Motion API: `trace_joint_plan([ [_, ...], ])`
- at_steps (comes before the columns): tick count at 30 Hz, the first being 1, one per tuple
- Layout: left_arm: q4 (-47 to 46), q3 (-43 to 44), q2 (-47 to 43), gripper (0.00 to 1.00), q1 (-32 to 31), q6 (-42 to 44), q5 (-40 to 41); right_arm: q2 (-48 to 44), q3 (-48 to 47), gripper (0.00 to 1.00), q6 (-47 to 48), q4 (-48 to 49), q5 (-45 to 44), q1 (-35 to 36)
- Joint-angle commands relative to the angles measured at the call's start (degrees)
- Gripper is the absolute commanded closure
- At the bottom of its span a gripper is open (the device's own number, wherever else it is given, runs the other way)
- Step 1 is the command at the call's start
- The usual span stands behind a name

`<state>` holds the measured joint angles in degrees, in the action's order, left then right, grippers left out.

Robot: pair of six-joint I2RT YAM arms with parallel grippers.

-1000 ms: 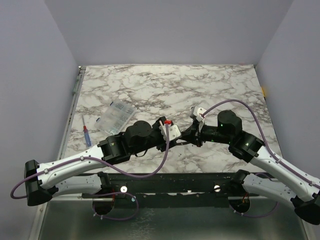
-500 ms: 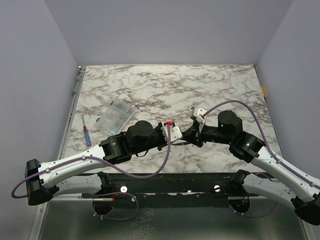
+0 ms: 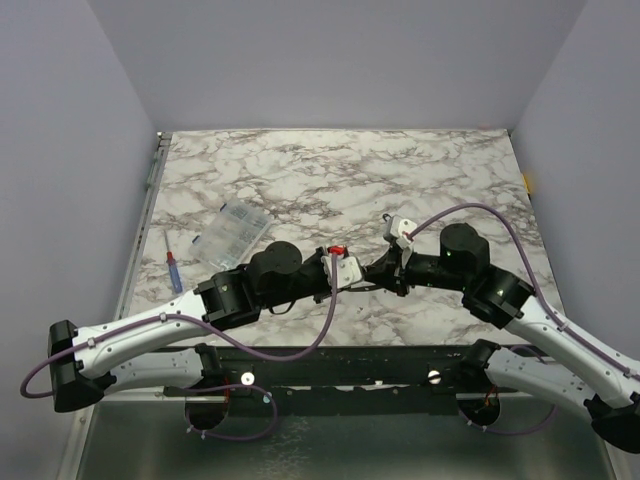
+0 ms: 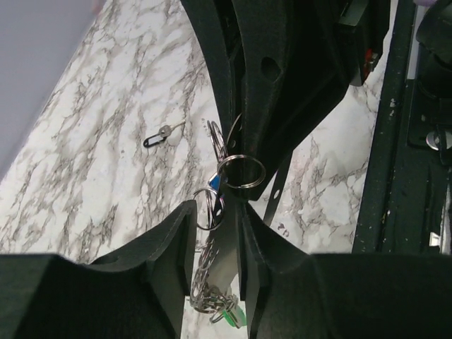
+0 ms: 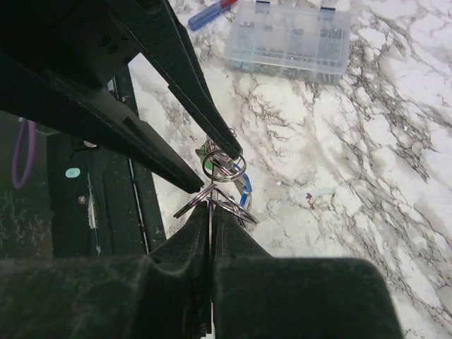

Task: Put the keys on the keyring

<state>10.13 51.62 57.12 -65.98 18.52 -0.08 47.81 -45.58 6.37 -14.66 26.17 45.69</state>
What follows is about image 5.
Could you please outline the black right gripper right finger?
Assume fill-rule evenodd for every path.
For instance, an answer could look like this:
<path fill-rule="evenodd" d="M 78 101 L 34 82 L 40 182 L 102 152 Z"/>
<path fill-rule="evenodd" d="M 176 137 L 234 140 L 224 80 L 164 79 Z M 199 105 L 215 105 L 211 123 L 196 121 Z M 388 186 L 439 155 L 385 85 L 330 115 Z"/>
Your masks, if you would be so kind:
<path fill-rule="evenodd" d="M 217 209 L 217 338 L 401 338 L 386 283 L 359 258 L 275 258 Z"/>

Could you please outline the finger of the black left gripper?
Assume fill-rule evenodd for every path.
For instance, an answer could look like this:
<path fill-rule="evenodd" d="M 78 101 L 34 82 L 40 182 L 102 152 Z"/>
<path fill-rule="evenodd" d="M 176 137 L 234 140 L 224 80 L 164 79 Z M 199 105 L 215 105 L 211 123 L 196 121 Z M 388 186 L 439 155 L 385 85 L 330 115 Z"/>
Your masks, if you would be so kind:
<path fill-rule="evenodd" d="M 107 1 L 119 27 L 166 80 L 184 109 L 224 152 L 239 157 L 243 149 L 232 135 L 210 94 L 186 28 L 168 1 Z"/>

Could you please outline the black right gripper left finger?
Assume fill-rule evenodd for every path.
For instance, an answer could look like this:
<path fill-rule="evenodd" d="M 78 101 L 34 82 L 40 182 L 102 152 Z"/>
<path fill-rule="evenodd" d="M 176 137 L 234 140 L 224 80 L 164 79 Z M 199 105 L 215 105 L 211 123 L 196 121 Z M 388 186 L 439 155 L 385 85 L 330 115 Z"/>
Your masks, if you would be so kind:
<path fill-rule="evenodd" d="M 2 338 L 201 338 L 208 207 L 148 255 L 3 260 Z"/>

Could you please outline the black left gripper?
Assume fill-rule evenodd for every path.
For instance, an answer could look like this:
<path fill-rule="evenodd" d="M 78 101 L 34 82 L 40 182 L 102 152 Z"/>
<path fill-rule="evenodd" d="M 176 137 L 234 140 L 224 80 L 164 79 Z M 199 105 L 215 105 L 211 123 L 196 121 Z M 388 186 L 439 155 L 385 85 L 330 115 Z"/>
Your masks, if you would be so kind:
<path fill-rule="evenodd" d="M 196 193 L 202 179 L 106 89 L 138 53 L 107 1 L 2 1 L 1 110 L 109 148 Z"/>

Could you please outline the blue tag with ring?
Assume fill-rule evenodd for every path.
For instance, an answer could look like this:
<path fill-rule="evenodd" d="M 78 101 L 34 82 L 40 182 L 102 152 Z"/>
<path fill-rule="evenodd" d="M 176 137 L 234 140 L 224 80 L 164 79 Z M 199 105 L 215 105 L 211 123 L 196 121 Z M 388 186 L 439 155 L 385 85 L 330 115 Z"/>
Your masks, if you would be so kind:
<path fill-rule="evenodd" d="M 213 204 L 213 207 L 222 208 L 227 212 L 233 214 L 242 227 L 246 227 L 246 224 L 257 225 L 259 221 L 251 212 L 253 188 L 251 180 L 246 173 L 247 162 L 240 155 L 236 160 L 233 160 L 223 150 L 221 151 L 220 159 L 220 174 L 212 180 L 208 177 L 209 173 L 204 173 L 214 186 L 212 191 L 207 195 L 209 203 Z M 237 197 L 227 193 L 221 189 L 221 184 L 231 184 L 237 190 Z"/>

